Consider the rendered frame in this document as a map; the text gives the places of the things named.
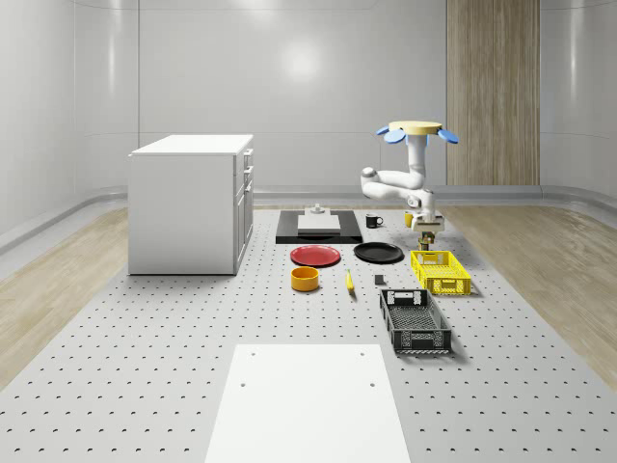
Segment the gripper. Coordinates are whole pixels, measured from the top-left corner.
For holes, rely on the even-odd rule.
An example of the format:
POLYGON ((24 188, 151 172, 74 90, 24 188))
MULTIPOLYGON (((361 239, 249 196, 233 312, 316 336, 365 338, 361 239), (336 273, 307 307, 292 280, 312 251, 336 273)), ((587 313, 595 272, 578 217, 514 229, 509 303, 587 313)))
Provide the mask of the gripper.
POLYGON ((415 231, 420 233, 420 239, 424 232, 431 232, 436 236, 438 232, 444 231, 444 218, 442 216, 436 216, 435 219, 430 222, 425 217, 418 216, 415 218, 415 231))

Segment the black plate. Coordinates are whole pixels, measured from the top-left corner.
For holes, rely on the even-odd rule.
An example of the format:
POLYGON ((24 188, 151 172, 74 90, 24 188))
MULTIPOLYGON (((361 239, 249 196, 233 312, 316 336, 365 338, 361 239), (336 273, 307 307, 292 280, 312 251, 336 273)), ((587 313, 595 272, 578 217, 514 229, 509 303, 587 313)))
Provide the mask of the black plate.
POLYGON ((354 254, 360 260, 377 264, 397 263, 404 259, 398 246, 384 242, 364 242, 354 248, 354 254))

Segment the yellow basket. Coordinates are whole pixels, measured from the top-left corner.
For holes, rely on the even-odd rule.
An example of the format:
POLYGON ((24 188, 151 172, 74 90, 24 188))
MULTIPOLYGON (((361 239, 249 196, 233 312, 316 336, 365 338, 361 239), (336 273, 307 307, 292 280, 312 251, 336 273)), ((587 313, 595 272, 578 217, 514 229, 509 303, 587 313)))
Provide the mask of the yellow basket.
POLYGON ((470 294, 470 275, 449 251, 411 251, 411 266, 433 294, 470 294))

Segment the dark grey basket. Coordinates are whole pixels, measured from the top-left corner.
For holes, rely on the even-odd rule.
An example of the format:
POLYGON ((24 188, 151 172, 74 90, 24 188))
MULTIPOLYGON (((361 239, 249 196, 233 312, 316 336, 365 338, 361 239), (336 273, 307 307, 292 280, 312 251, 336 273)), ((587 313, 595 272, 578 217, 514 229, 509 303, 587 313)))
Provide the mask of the dark grey basket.
POLYGON ((396 351, 451 349, 451 328, 428 290, 381 289, 380 304, 396 351))

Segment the red plate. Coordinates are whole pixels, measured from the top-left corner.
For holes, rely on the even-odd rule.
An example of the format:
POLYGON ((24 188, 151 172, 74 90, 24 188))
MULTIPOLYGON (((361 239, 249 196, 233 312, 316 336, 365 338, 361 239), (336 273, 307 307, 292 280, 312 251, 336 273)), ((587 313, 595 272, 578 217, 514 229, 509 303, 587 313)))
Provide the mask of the red plate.
POLYGON ((330 246, 306 245, 293 249, 290 258, 301 266, 326 267, 338 263, 340 253, 330 246))

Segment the yellow bowl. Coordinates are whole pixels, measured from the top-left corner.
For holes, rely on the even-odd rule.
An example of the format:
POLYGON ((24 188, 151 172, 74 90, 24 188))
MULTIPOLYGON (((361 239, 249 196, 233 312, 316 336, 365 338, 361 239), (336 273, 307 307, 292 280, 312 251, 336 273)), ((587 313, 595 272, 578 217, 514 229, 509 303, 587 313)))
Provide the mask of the yellow bowl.
POLYGON ((319 286, 319 271, 310 266, 294 268, 291 271, 291 286, 302 292, 316 290, 319 286))

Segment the black stove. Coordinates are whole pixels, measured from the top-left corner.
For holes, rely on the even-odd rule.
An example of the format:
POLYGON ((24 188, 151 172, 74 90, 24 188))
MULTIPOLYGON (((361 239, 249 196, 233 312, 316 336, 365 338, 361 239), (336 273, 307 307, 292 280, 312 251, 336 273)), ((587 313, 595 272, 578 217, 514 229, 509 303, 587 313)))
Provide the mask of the black stove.
POLYGON ((299 210, 283 210, 280 215, 276 233, 277 244, 360 244, 363 243, 362 233, 356 215, 351 210, 336 210, 325 208, 322 213, 313 213, 310 208, 299 210), (323 221, 330 216, 336 217, 339 230, 299 231, 298 217, 309 215, 317 216, 323 221))

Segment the white board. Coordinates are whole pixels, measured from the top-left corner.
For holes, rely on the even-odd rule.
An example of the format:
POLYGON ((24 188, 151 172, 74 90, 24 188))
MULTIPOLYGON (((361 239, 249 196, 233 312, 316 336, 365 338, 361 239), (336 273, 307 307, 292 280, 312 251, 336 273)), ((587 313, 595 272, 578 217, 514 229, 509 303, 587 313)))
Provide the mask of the white board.
POLYGON ((205 463, 410 463, 377 344, 239 344, 205 463))

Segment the white cabinet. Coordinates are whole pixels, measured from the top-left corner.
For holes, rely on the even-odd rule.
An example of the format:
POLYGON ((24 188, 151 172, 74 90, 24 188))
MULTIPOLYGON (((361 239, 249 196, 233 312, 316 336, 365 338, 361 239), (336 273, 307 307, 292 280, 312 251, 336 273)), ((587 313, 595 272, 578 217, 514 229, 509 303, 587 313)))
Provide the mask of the white cabinet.
POLYGON ((129 273, 237 273, 253 227, 253 138, 170 135, 129 155, 129 273))

